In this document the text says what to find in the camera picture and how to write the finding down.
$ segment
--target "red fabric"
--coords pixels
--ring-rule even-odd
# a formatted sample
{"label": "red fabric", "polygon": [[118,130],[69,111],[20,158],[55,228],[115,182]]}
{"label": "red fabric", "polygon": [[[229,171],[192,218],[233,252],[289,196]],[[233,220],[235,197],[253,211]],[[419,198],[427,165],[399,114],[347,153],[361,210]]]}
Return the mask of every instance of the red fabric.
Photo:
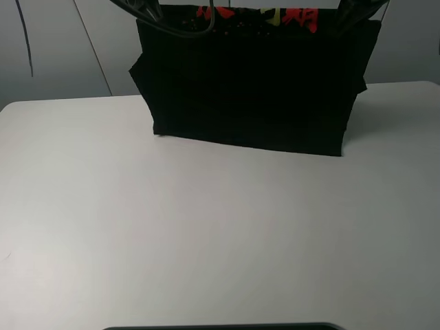
{"label": "red fabric", "polygon": [[[229,10],[224,7],[216,7],[215,9],[217,9],[217,12],[219,12],[220,16],[224,19],[229,19],[230,17],[235,15],[235,12],[233,10]],[[197,10],[197,17],[200,17],[203,14],[205,15],[205,20],[211,19],[211,7],[207,7],[206,11],[204,12],[203,6],[200,6]]]}
{"label": "red fabric", "polygon": [[281,21],[288,25],[292,19],[297,21],[301,27],[306,23],[311,33],[315,33],[318,29],[318,9],[286,9],[286,15]]}

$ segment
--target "gray wall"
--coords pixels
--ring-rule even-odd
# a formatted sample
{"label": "gray wall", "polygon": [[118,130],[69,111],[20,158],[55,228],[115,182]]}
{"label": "gray wall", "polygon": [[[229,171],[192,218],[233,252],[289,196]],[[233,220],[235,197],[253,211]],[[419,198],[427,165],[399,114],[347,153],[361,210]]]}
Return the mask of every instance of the gray wall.
{"label": "gray wall", "polygon": [[439,0],[391,0],[365,75],[367,82],[440,84],[439,44]]}
{"label": "gray wall", "polygon": [[0,109],[17,100],[110,96],[72,0],[20,0],[34,77],[14,0],[0,1]]}

